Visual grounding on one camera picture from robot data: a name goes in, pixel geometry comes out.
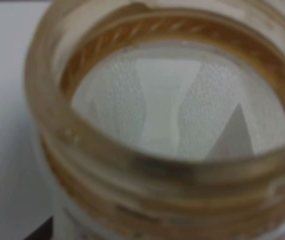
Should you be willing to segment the clear drink bottle pink label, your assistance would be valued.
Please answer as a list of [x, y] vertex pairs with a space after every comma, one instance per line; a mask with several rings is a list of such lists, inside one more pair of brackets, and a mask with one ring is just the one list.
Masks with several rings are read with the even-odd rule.
[[54, 0], [24, 77], [55, 240], [285, 240], [285, 0]]

